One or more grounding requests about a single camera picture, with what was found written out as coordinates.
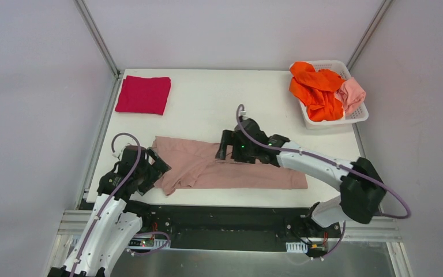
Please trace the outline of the orange t-shirt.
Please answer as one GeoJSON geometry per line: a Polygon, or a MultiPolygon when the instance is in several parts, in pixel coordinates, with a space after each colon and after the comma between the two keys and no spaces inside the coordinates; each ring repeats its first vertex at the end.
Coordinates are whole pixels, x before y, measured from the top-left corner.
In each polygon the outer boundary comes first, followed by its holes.
{"type": "Polygon", "coordinates": [[[296,62],[290,67],[292,79],[289,91],[306,107],[311,121],[336,121],[344,115],[342,102],[335,97],[345,79],[329,70],[316,71],[307,62],[296,62]]]}

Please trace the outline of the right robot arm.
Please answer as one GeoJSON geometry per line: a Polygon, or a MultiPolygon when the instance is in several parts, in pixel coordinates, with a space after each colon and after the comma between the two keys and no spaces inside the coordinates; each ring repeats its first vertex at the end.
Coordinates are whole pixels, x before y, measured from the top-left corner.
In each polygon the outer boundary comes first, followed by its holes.
{"type": "Polygon", "coordinates": [[[237,162],[259,161],[274,167],[295,170],[319,179],[339,192],[339,196],[315,203],[305,216],[305,231],[314,237],[330,225],[345,220],[368,224],[377,215],[386,191],[380,178],[365,158],[356,161],[332,158],[303,148],[279,134],[267,136],[258,123],[242,119],[234,130],[224,130],[215,158],[226,159],[227,148],[237,162]]]}

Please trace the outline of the beige pink printed t-shirt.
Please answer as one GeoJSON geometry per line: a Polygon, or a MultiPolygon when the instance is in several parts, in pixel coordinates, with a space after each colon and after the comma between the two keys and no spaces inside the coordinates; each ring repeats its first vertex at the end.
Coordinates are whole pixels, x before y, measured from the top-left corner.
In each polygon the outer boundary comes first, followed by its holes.
{"type": "Polygon", "coordinates": [[[152,149],[171,169],[155,182],[169,196],[178,189],[307,189],[302,172],[263,164],[219,160],[219,143],[157,136],[152,149]]]}

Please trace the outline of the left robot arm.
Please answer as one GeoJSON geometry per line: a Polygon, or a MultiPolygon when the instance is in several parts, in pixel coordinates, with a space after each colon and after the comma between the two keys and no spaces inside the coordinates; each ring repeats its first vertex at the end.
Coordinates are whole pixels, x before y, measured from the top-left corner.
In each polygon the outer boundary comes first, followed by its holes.
{"type": "Polygon", "coordinates": [[[161,244],[147,248],[145,254],[171,246],[170,236],[152,229],[151,207],[131,200],[140,190],[146,192],[170,166],[152,149],[129,145],[121,159],[100,179],[97,199],[84,231],[60,267],[52,267],[49,276],[110,276],[121,254],[135,238],[161,244]]]}

